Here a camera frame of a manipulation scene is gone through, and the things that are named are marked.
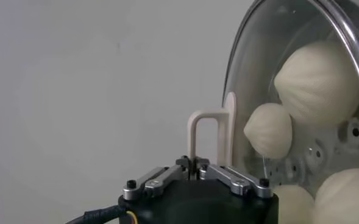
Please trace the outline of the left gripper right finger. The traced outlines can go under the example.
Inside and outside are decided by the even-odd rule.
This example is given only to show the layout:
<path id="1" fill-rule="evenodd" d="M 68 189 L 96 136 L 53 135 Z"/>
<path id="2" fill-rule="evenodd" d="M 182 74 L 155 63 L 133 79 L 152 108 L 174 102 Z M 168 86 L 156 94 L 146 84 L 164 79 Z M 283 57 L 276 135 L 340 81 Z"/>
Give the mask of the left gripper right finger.
<path id="1" fill-rule="evenodd" d="M 201 180 L 218 180 L 225 184 L 231 193 L 242 197 L 250 193 L 264 199 L 272 197 L 272 190 L 267 178 L 256 178 L 248 173 L 241 173 L 231 166 L 211 164 L 208 159 L 198 156 L 194 162 Z"/>

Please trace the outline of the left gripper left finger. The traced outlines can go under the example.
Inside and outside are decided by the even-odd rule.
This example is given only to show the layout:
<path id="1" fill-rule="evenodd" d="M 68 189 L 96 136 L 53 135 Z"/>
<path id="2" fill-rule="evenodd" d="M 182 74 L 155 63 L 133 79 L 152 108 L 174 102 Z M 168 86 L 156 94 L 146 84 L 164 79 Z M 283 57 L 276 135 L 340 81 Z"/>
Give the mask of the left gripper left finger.
<path id="1" fill-rule="evenodd" d="M 125 201 L 135 201 L 147 197 L 158 197 L 177 180 L 189 180 L 193 171 L 193 162 L 187 156 L 176 159 L 171 167 L 156 167 L 136 180 L 128 180 L 123 187 Z"/>

